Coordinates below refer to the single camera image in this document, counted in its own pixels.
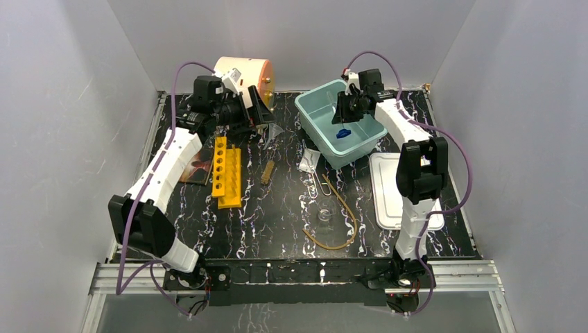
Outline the yellow test tube rack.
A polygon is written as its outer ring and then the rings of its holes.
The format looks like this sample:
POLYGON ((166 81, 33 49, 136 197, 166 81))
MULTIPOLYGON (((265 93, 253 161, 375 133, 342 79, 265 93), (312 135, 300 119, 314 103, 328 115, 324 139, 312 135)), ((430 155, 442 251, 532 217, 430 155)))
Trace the yellow test tube rack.
POLYGON ((218 209, 242 207, 241 149, 229 146, 226 137, 214 142, 211 196, 218 199, 218 209))

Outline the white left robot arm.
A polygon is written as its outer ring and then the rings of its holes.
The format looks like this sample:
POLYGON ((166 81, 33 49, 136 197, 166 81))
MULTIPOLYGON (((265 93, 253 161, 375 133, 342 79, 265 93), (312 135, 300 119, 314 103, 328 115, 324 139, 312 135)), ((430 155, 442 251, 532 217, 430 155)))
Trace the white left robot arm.
POLYGON ((199 254, 178 239, 165 215, 171 194, 217 127, 254 130, 275 117, 256 86, 238 85, 228 77, 198 76, 192 96, 180 106, 173 111, 175 121, 147 169, 126 194, 110 199, 108 212, 122 255, 131 248, 159 259, 179 271, 189 288, 198 289, 207 280, 207 270, 199 265, 199 254))

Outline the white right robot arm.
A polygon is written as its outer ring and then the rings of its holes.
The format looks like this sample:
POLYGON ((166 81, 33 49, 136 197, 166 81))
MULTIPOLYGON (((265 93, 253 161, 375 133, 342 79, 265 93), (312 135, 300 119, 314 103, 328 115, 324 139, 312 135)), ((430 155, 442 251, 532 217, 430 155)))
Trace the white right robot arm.
POLYGON ((396 186, 403 199, 399 238, 390 264, 391 280, 409 287, 428 272, 426 232, 435 201, 448 182, 448 143, 433 137, 408 114, 400 96, 384 90, 378 69, 344 69, 333 124, 354 123, 365 115, 378 121, 400 147, 396 186))

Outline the clear glass test tube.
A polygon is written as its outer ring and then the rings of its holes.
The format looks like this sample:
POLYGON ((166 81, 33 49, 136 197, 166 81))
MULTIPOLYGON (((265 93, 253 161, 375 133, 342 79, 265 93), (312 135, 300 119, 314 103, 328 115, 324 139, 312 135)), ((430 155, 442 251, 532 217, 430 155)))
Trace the clear glass test tube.
POLYGON ((333 111, 333 114, 336 114, 336 110, 337 110, 337 93, 332 93, 330 91, 327 92, 327 99, 329 101, 329 104, 331 106, 331 109, 333 111))

